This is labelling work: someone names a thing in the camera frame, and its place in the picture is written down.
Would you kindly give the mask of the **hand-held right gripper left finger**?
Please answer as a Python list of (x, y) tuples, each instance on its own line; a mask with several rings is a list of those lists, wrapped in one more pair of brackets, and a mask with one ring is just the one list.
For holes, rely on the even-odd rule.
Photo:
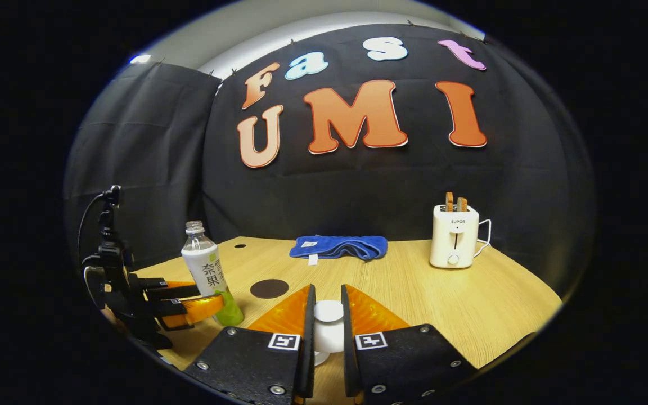
[(234, 405), (305, 405), (314, 392), (314, 306), (307, 285), (249, 327), (225, 327), (184, 374)]

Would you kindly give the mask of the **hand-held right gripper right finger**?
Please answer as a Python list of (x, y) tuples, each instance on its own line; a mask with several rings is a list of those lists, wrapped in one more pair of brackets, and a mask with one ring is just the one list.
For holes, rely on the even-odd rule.
[(354, 405), (443, 405), (478, 374), (435, 326), (409, 325), (350, 285), (344, 307), (344, 386)]

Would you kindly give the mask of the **white teacup lid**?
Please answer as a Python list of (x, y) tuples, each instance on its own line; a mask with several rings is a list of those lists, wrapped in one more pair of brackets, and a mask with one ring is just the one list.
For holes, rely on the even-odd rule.
[(344, 351), (344, 305), (339, 300), (320, 300), (314, 305), (314, 349)]

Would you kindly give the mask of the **clear water bottle white label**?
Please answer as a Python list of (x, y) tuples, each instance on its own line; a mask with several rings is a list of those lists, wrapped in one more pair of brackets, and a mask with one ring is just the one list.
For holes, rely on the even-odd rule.
[(223, 299), (223, 308), (217, 310), (213, 317), (223, 326), (240, 325), (244, 321), (244, 313), (227, 285), (218, 245), (206, 236), (205, 227), (200, 220), (188, 221), (186, 234), (182, 257), (200, 295), (204, 298)]

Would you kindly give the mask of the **dark round coaster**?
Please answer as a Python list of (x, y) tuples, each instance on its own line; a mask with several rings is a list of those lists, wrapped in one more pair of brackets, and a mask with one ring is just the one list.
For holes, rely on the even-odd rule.
[(285, 280), (270, 278), (252, 284), (250, 294), (256, 298), (270, 299), (285, 295), (289, 289), (290, 285)]

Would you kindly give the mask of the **blue towel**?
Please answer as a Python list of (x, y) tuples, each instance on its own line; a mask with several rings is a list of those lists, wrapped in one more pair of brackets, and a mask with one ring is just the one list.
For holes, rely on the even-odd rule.
[(344, 256), (355, 257), (364, 262), (381, 259), (388, 253), (388, 240), (383, 236), (301, 236), (289, 256), (302, 258), (308, 265)]

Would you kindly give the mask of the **white toaster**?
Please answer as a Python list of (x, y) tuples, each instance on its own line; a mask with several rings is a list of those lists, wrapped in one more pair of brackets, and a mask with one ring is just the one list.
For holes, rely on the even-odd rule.
[(435, 206), (429, 263), (437, 268), (470, 267), (478, 250), (478, 232), (479, 213), (474, 208), (449, 212), (445, 205)]

